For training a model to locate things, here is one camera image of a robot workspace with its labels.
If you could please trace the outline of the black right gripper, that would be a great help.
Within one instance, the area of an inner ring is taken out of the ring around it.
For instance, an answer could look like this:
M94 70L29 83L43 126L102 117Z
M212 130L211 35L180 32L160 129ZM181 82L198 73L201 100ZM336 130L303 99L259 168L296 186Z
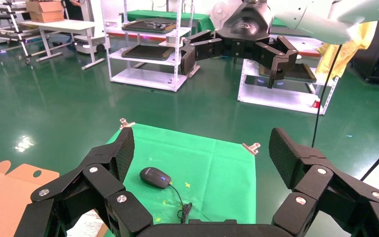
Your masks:
M272 13L265 1L243 2L214 33L206 30L183 40L181 73L188 75L197 61L227 56L254 60L269 69L267 87L293 69L298 51L284 37L270 42Z

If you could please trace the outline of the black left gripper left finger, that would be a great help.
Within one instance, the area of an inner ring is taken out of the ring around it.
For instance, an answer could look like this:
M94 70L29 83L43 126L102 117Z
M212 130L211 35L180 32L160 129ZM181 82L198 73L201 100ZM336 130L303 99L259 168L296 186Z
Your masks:
M139 235L153 218L124 185L134 149L130 127L123 128L112 143L92 148L77 168L32 192L15 235L65 237L91 210L115 236Z

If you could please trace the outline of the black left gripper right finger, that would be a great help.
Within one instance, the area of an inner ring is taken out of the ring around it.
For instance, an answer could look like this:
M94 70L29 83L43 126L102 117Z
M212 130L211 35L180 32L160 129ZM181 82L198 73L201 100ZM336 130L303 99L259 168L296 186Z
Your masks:
M379 189L337 169L318 149L296 143L274 128L269 156L291 193L272 224L303 237L319 212L352 237L379 237Z

